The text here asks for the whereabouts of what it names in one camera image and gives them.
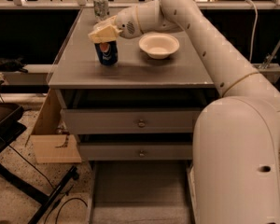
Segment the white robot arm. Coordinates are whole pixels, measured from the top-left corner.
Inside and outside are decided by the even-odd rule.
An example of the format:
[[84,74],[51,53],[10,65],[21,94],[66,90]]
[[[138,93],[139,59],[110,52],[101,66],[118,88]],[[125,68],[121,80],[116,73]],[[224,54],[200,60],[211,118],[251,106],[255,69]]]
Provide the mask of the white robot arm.
[[95,24],[95,43],[179,27],[220,95],[193,135],[197,224],[280,224],[280,92],[194,0],[159,0]]

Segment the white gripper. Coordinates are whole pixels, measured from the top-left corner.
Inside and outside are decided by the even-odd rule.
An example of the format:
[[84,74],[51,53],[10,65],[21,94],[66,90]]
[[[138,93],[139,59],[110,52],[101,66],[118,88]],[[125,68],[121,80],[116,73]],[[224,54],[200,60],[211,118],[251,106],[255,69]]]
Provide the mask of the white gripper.
[[117,16],[112,16],[100,21],[93,26],[93,31],[88,34],[89,39],[95,43],[115,41],[119,35],[132,39],[143,34],[138,19],[138,6],[126,7]]

